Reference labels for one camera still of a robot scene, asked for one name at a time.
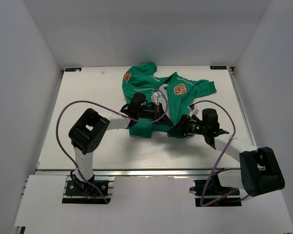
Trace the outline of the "green jacket with white lining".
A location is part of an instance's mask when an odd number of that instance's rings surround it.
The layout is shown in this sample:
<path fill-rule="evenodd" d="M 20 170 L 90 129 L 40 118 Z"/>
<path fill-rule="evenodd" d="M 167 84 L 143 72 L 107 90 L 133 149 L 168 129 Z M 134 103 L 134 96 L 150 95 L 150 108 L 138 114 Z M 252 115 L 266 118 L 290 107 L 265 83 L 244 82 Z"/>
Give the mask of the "green jacket with white lining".
<path fill-rule="evenodd" d="M 144 63 L 129 68 L 123 76 L 122 90 L 127 103 L 131 101 L 135 93 L 142 93 L 148 102 L 154 89 L 161 90 L 163 97 L 159 101 L 165 109 L 168 106 L 167 115 L 173 124 L 181 119 L 182 115 L 189 114 L 188 106 L 196 98 L 206 97 L 216 93 L 213 81 L 206 79 L 190 80 L 178 75 L 177 72 L 168 77 L 156 77 L 157 66 L 154 63 Z"/>

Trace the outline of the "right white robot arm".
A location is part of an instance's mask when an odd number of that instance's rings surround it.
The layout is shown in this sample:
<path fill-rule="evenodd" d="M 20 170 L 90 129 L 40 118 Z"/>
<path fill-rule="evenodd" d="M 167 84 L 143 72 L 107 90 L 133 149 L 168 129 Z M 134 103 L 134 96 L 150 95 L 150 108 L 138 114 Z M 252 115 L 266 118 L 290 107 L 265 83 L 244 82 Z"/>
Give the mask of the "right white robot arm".
<path fill-rule="evenodd" d="M 239 162 L 239 171 L 213 170 L 202 192 L 210 185 L 220 195 L 229 187 L 243 189 L 251 197 L 285 188 L 285 179 L 270 147 L 257 148 L 247 145 L 220 128 L 217 111 L 204 109 L 202 119 L 196 115 L 182 115 L 180 121 L 168 131 L 169 136 L 191 137 L 202 135 L 210 147 L 227 154 Z"/>

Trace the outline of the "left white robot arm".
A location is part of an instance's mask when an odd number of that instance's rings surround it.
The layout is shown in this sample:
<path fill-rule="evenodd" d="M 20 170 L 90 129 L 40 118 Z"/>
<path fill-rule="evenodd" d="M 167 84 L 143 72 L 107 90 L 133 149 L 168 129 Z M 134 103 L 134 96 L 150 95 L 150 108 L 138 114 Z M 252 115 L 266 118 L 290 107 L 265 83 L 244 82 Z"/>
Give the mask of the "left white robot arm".
<path fill-rule="evenodd" d="M 143 93 L 135 93 L 120 112 L 99 114 L 89 108 L 73 125 L 69 131 L 69 138 L 74 148 L 77 166 L 71 178 L 78 191 L 87 195 L 93 190 L 93 152 L 98 148 L 106 131 L 131 129 L 137 123 L 173 126 L 173 122 L 166 115 L 168 100 L 164 93 L 158 89 L 154 90 L 151 100 L 152 102 L 147 102 Z"/>

